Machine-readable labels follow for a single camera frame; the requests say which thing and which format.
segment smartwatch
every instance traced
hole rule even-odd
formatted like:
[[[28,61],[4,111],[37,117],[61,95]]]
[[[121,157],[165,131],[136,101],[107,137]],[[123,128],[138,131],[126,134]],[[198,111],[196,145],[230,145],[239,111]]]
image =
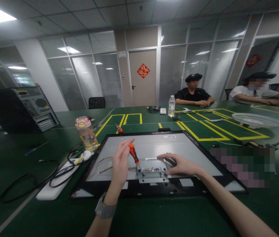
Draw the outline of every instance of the smartwatch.
[[[116,205],[114,206],[107,206],[103,203],[104,197],[107,194],[107,192],[104,192],[104,194],[102,194],[101,198],[99,199],[99,202],[96,206],[95,209],[95,213],[96,215],[98,215],[100,217],[100,219],[109,219],[111,217],[113,217],[114,213],[115,213],[115,209],[116,209]]]

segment pink water bottle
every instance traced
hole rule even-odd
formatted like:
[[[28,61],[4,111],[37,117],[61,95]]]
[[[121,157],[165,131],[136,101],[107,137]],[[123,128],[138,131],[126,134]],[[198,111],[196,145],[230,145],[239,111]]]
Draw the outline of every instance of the pink water bottle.
[[[98,148],[98,141],[96,135],[93,132],[91,121],[86,117],[82,116],[75,119],[75,125],[79,132],[79,136],[83,141],[86,150],[94,151]]]

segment black shirt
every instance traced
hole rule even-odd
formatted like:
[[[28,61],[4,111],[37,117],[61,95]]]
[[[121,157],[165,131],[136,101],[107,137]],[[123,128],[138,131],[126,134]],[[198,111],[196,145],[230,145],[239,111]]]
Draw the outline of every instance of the black shirt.
[[[194,94],[190,94],[190,92],[188,91],[188,87],[186,87],[177,92],[176,99],[200,101],[200,100],[207,100],[210,97],[211,96],[207,94],[207,92],[204,89],[196,88]]]

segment screwdriver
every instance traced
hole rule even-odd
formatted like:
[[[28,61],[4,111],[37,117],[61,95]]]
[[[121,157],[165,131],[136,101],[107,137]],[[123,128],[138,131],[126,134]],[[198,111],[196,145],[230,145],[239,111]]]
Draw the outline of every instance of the screwdriver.
[[[142,169],[141,169],[141,167],[140,167],[140,160],[139,160],[138,157],[137,157],[137,154],[136,154],[136,150],[135,150],[134,145],[133,145],[133,144],[130,144],[130,145],[129,145],[129,148],[130,148],[130,154],[131,154],[131,156],[132,156],[132,157],[134,158],[134,160],[135,160],[135,164],[138,164],[138,165],[139,165],[140,171],[142,172]]]
[[[116,129],[117,129],[117,131],[118,131],[119,133],[122,133],[122,132],[123,132],[123,129],[122,129],[122,128],[120,128],[120,126],[119,126],[119,125],[117,125],[116,123],[115,123],[115,125],[116,125]]]

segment white shirt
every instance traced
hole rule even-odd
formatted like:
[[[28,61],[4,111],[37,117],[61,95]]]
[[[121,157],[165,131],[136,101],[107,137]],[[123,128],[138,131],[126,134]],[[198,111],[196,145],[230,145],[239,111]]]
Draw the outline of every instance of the white shirt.
[[[256,98],[269,98],[279,94],[279,92],[273,90],[256,90],[256,92]],[[229,94],[229,99],[237,99],[235,96],[238,94],[244,94],[247,96],[254,97],[254,91],[249,90],[248,87],[237,86]]]

